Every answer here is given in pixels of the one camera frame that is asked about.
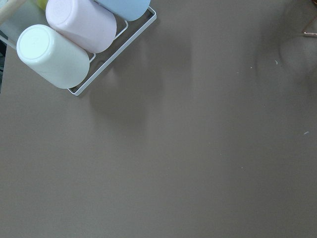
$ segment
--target drying rack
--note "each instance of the drying rack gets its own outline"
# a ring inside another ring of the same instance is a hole
[[[144,32],[157,18],[157,13],[149,6],[139,19],[127,22],[116,17],[120,30],[112,45],[104,52],[90,54],[90,68],[86,78],[68,91],[79,96],[110,64],[113,62],[142,32]],[[12,42],[0,35],[0,40],[15,48]]]

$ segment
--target white wire rack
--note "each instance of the white wire rack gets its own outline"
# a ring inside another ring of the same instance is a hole
[[[104,52],[92,56],[88,76],[78,86],[69,88],[69,92],[79,96],[156,18],[157,13],[149,7],[139,20],[130,23],[124,21],[125,27],[116,35],[114,43]]]

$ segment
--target cup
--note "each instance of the cup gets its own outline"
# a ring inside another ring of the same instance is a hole
[[[0,26],[0,30],[16,43],[20,34],[29,26],[35,24],[48,25],[44,11],[32,0],[27,0]]]
[[[51,28],[92,53],[106,50],[116,35],[113,13],[93,0],[49,0],[46,18]]]
[[[26,65],[57,88],[75,87],[88,74],[87,53],[45,25],[24,30],[16,50]]]
[[[100,5],[127,21],[140,18],[151,0],[96,0]]]

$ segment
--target tabletop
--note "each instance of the tabletop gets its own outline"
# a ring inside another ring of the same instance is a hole
[[[310,0],[153,0],[79,97],[8,48],[1,238],[315,238]]]

